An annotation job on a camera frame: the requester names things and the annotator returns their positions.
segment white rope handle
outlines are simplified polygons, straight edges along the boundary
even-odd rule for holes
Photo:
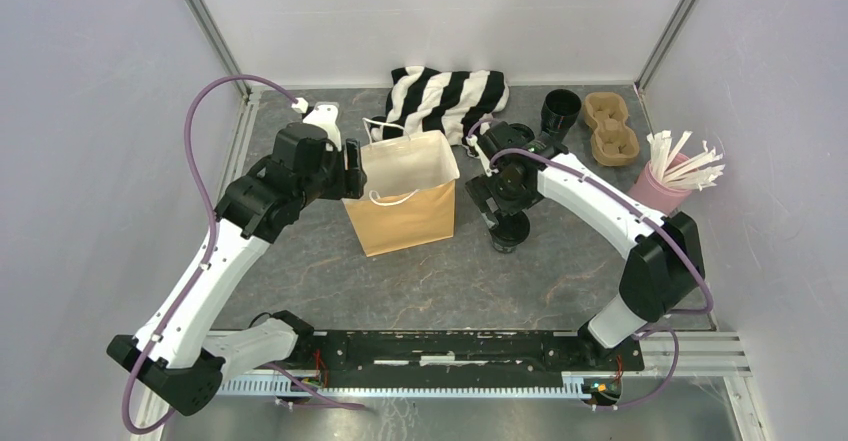
[[[365,124],[365,134],[368,136],[368,144],[374,144],[374,138],[371,137],[371,124],[376,124],[377,126],[391,126],[393,128],[398,128],[403,131],[403,126],[394,123],[384,123],[382,121],[374,121],[373,119],[362,118],[363,124]]]
[[[397,206],[399,204],[405,203],[407,200],[409,200],[409,198],[414,196],[415,193],[417,193],[418,191],[421,191],[421,190],[416,189],[415,191],[407,194],[403,199],[399,199],[397,201],[392,201],[391,203],[383,203],[383,202],[377,201],[377,199],[380,197],[380,193],[378,193],[377,191],[374,191],[372,189],[371,191],[368,192],[368,198],[371,200],[372,203],[376,204],[377,206]]]

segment striped towel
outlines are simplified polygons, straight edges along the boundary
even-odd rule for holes
[[[371,128],[374,141],[438,129],[448,142],[464,142],[468,129],[484,117],[501,111],[509,88],[499,71],[441,73],[423,66],[392,71],[394,86],[386,100],[386,116],[374,118],[403,126]]]

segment white backdrop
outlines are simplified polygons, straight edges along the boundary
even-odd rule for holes
[[[388,85],[411,64],[513,83],[633,81],[678,0],[205,0],[243,72]]]
[[[224,69],[184,0],[0,0],[0,25],[0,438],[127,439],[106,346],[203,239],[183,120]],[[198,111],[213,193],[238,107]]]
[[[647,86],[656,130],[727,154],[718,186],[683,208],[781,441],[848,431],[846,6],[699,0]]]

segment brown paper bag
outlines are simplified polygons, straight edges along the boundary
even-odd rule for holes
[[[344,205],[366,256],[453,236],[459,169],[440,131],[372,142],[362,168],[365,196]]]

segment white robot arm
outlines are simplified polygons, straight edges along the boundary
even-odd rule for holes
[[[697,227],[684,213],[669,218],[641,206],[592,173],[549,133],[534,138],[526,126],[500,123],[479,136],[472,134],[468,144],[480,154],[485,174],[469,181],[466,189],[483,214],[495,249],[515,250],[530,232],[524,210],[547,198],[598,231],[627,261],[618,295],[578,331],[599,354],[658,321],[698,287],[685,261],[660,235],[670,234],[703,278]],[[490,166],[490,159],[497,166]],[[639,216],[626,206],[638,209]]]
[[[138,378],[184,415],[208,403],[222,383],[264,363],[286,359],[297,342],[291,326],[269,319],[224,337],[207,338],[236,285],[300,211],[318,198],[359,198],[365,185],[359,143],[341,144],[338,106],[317,104],[302,123],[280,130],[273,153],[233,181],[215,208],[218,238],[201,265],[209,233],[162,306],[134,336],[115,336],[108,354],[131,370],[152,342]],[[178,302],[198,266],[203,273],[179,302],[164,331],[162,316]]]

